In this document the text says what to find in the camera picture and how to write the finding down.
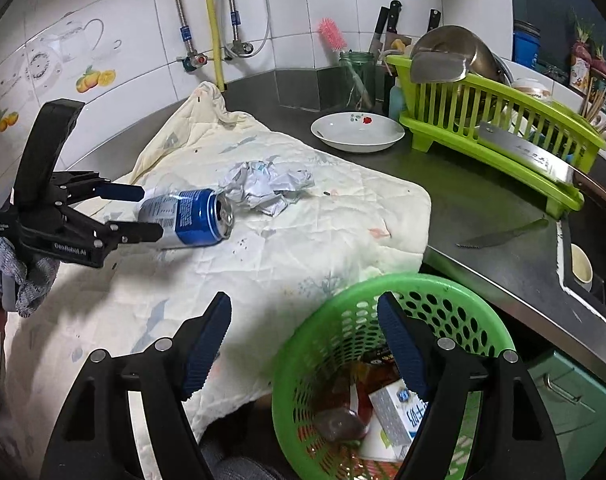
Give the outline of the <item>gloved left hand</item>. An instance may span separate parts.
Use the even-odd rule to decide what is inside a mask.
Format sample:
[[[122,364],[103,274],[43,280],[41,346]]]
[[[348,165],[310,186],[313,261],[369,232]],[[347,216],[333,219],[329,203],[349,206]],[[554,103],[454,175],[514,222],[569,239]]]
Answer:
[[[44,303],[59,268],[58,260],[41,255],[20,260],[13,246],[0,237],[0,306],[29,318]]]

